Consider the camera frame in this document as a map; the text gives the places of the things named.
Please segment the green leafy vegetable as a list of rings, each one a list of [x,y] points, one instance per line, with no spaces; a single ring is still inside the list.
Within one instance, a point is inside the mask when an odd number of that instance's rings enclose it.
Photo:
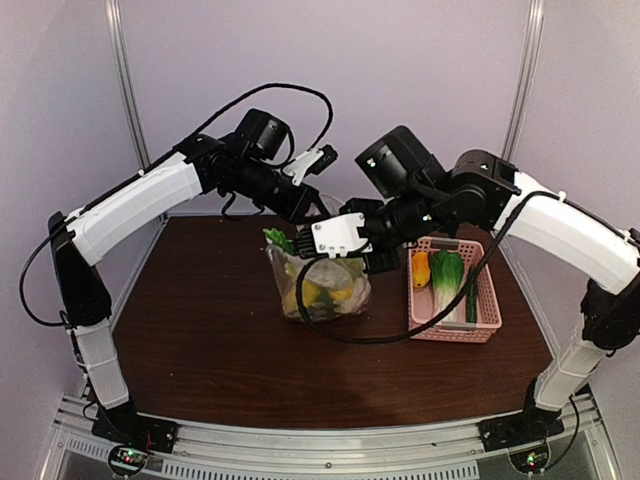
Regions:
[[[293,241],[287,237],[284,231],[277,228],[265,228],[263,234],[268,245],[277,247],[288,255],[295,254]]]

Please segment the small napa cabbage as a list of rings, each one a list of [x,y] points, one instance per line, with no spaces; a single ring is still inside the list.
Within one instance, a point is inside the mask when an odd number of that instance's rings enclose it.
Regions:
[[[360,258],[336,259],[338,282],[329,289],[334,311],[340,315],[358,314],[366,309],[371,294],[368,275]]]

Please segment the clear zip top bag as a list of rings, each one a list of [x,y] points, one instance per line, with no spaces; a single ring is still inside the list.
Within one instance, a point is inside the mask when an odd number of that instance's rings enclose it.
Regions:
[[[301,269],[309,261],[296,255],[288,255],[277,247],[268,245],[266,254],[274,274],[277,289],[281,298],[281,308],[286,319],[299,321],[301,319],[296,300],[296,280]],[[304,280],[311,281],[323,289],[323,292],[311,307],[305,308],[309,317],[314,322],[329,322],[343,316],[334,311],[334,305],[329,295],[329,289],[338,282],[338,269],[334,265],[336,259],[328,259],[318,262],[306,273]],[[370,297],[365,312],[370,304]]]

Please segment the yellow lemon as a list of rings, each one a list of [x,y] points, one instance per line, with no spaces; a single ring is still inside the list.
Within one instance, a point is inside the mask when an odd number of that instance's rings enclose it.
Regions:
[[[315,302],[318,301],[323,289],[317,284],[304,280],[302,283],[302,303],[305,308],[311,307]]]

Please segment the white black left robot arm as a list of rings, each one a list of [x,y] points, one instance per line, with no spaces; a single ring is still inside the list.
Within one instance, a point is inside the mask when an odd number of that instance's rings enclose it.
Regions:
[[[79,366],[99,405],[108,409],[106,429],[121,443],[137,442],[144,424],[124,407],[132,397],[113,339],[111,276],[117,254],[151,232],[162,215],[212,192],[244,197],[294,225],[322,212],[319,191],[304,180],[336,153],[314,143],[274,163],[292,137],[287,123],[251,109],[233,131],[218,138],[194,132],[98,199],[51,217],[53,265]]]

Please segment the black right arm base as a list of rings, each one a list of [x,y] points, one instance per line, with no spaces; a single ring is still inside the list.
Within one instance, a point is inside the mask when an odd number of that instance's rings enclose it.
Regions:
[[[477,424],[486,452],[543,441],[565,431],[556,413],[519,412],[483,420]]]

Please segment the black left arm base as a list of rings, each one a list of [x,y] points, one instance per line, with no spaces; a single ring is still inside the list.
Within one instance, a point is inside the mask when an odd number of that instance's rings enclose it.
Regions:
[[[178,425],[174,421],[141,415],[128,396],[112,408],[107,408],[94,394],[97,412],[91,433],[99,438],[133,446],[139,450],[173,452]]]

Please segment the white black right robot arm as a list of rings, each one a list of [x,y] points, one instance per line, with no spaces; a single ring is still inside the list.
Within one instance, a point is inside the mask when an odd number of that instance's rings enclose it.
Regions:
[[[337,252],[384,268],[402,244],[433,232],[454,235],[463,223],[515,237],[588,277],[581,329],[528,387],[513,419],[519,440],[535,440],[608,354],[639,334],[639,234],[622,230],[545,188],[484,150],[469,150],[447,170],[406,126],[398,126],[355,159],[382,194],[353,198],[336,222]]]

